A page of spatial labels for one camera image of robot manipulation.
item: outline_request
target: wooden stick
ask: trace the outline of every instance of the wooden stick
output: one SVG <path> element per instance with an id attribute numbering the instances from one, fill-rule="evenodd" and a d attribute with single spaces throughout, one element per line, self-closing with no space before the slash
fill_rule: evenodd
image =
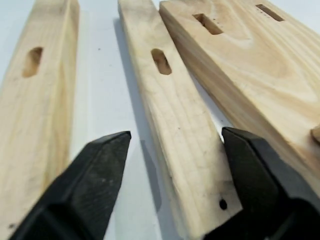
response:
<path id="1" fill-rule="evenodd" d="M 164 1 L 160 14 L 231 123 L 266 138 L 320 196 L 319 36 L 266 0 Z"/>
<path id="2" fill-rule="evenodd" d="M 68 165 L 77 0 L 37 0 L 0 91 L 0 239 Z"/>
<path id="3" fill-rule="evenodd" d="M 200 239 L 241 209 L 224 147 L 151 0 L 119 11 L 178 233 Z"/>

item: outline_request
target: pine wood plank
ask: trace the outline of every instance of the pine wood plank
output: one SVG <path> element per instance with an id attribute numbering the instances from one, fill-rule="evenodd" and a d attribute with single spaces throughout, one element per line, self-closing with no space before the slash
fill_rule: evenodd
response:
<path id="1" fill-rule="evenodd" d="M 320 196 L 320 38 L 266 0 L 175 0 L 160 14 L 231 123 L 266 138 Z"/>
<path id="2" fill-rule="evenodd" d="M 68 165 L 79 5 L 36 0 L 0 89 L 0 239 Z"/>
<path id="3" fill-rule="evenodd" d="M 178 233 L 200 239 L 241 209 L 224 147 L 151 0 L 118 2 Z"/>

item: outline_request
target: wood grain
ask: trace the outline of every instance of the wood grain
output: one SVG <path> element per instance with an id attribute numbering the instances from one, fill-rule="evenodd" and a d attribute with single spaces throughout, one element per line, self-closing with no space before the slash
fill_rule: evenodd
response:
<path id="1" fill-rule="evenodd" d="M 77 0 L 37 0 L 0 90 L 0 239 L 68 165 Z"/>
<path id="2" fill-rule="evenodd" d="M 266 0 L 175 0 L 160 14 L 231 123 L 266 138 L 320 196 L 320 38 Z M 212 34 L 203 14 L 221 30 Z"/>
<path id="3" fill-rule="evenodd" d="M 178 233 L 201 239 L 241 209 L 224 147 L 151 0 L 119 12 Z"/>

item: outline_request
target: wooden board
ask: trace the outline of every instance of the wooden board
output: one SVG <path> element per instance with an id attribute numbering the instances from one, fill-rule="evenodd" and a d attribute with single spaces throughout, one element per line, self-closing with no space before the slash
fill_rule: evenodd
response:
<path id="1" fill-rule="evenodd" d="M 68 165 L 77 0 L 37 0 L 0 90 L 0 239 Z"/>
<path id="2" fill-rule="evenodd" d="M 151 0 L 119 12 L 178 233 L 199 239 L 241 209 L 224 147 Z"/>
<path id="3" fill-rule="evenodd" d="M 231 123 L 266 138 L 320 196 L 320 38 L 266 0 L 163 1 L 182 59 Z"/>

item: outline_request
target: rectangular slot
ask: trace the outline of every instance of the rectangular slot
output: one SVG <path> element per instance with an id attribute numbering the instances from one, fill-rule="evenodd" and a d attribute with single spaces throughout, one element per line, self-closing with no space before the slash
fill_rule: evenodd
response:
<path id="1" fill-rule="evenodd" d="M 204 26 L 212 35 L 218 35 L 223 33 L 223 31 L 203 13 L 195 14 L 193 15 L 193 17 L 197 19 L 199 23 L 201 23 L 202 26 Z"/>
<path id="2" fill-rule="evenodd" d="M 272 17 L 274 20 L 278 22 L 284 21 L 282 17 L 280 17 L 278 14 L 276 14 L 274 11 L 272 11 L 270 8 L 266 7 L 263 4 L 255 5 L 258 9 L 264 11 L 266 14 L 268 14 L 270 17 Z"/>

